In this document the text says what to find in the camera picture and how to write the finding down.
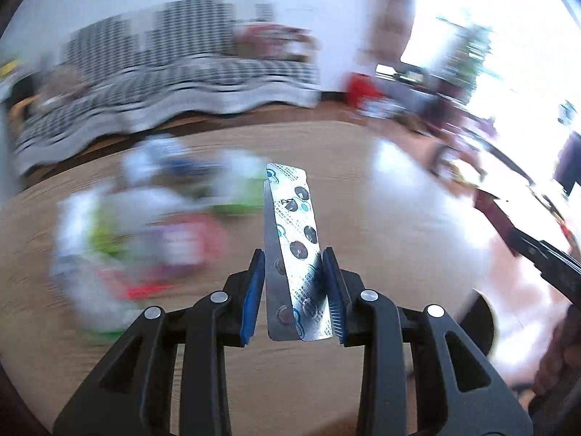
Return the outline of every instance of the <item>pile of packages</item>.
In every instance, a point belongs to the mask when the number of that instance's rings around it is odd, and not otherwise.
[[[92,336],[117,336],[141,300],[187,279],[226,253],[221,215],[261,209],[266,161],[241,150],[211,160],[178,139],[148,138],[116,178],[60,205],[53,279]]]

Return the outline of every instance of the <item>triangular cutout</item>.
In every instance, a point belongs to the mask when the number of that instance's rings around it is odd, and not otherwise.
[[[143,337],[134,337],[101,379],[100,386],[117,393],[129,393]]]
[[[446,333],[446,344],[454,367],[458,390],[469,392],[490,385],[490,377],[456,334]]]

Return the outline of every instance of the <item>curtain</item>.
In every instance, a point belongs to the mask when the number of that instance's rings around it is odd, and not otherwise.
[[[371,53],[377,62],[399,65],[410,40],[414,17],[415,0],[379,0],[371,36]]]

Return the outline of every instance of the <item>couch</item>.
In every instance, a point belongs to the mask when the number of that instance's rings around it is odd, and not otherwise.
[[[234,28],[272,21],[264,0],[183,0],[117,15],[74,33],[52,66],[73,67],[83,96],[26,118],[15,163],[22,175],[82,151],[100,136],[151,129],[190,110],[240,113],[320,98],[310,62],[236,57]]]

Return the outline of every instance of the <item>silver foil blister pack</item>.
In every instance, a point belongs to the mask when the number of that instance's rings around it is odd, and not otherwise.
[[[313,204],[304,170],[267,165],[264,254],[268,334],[273,340],[332,336]]]

